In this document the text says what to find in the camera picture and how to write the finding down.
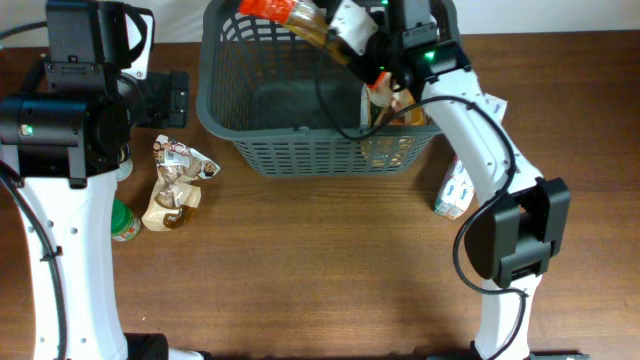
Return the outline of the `spaghetti packet red ends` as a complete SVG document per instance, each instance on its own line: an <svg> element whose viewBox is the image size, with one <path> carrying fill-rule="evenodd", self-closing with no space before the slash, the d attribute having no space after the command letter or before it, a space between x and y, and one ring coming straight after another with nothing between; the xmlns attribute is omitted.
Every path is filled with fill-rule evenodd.
<svg viewBox="0 0 640 360"><path fill-rule="evenodd" d="M311 0L241 0L238 11L281 25L318 49L326 50L341 65L350 62L337 44L327 42L325 14Z"/></svg>

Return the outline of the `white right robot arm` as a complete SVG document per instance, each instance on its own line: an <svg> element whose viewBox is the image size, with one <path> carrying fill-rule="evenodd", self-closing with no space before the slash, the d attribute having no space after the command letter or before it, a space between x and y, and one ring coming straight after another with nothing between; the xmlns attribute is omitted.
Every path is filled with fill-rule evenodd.
<svg viewBox="0 0 640 360"><path fill-rule="evenodd" d="M453 264L482 296L472 342L479 359L529 359L531 303L561 248L570 191L547 180L491 114L466 55L450 1L355 1L327 6L329 39L347 66L374 84L383 72L441 129L475 187L478 209L454 238Z"/></svg>

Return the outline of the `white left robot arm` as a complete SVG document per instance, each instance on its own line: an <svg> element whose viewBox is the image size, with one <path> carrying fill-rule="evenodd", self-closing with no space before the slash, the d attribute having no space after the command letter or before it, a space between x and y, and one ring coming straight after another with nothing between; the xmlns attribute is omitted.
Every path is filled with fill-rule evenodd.
<svg viewBox="0 0 640 360"><path fill-rule="evenodd" d="M118 1L50 1L48 53L1 102L1 181L29 254L37 359L189 359L118 317L111 220L131 130L146 126L155 19Z"/></svg>

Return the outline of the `Kleenex tissue multipack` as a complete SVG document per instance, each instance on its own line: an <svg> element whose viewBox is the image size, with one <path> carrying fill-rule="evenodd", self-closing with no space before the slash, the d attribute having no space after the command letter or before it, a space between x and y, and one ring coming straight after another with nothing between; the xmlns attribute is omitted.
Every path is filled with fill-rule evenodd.
<svg viewBox="0 0 640 360"><path fill-rule="evenodd" d="M434 203L434 213L450 220L463 215L474 198L475 189L457 155L449 165Z"/></svg>

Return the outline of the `brown snack pouch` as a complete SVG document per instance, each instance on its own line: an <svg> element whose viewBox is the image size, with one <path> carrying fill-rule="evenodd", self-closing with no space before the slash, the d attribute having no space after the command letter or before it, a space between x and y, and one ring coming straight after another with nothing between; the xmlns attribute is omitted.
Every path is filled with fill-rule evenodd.
<svg viewBox="0 0 640 360"><path fill-rule="evenodd" d="M157 181L142 223L150 231L168 232L187 224L201 201L195 181L215 177L221 167L194 148L166 135L153 144Z"/></svg>

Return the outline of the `orange Nescafe coffee pouch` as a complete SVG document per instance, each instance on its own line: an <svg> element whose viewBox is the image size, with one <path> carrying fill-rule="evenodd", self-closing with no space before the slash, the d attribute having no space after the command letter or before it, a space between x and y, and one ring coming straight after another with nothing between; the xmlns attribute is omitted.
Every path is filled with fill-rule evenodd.
<svg viewBox="0 0 640 360"><path fill-rule="evenodd" d="M390 72L382 72L375 84L365 84L362 87L361 128L373 129L416 102L407 89L394 92L391 87L391 77L392 74ZM431 120L424 114L422 109L416 108L392 120L391 125L423 126L429 125L430 122Z"/></svg>

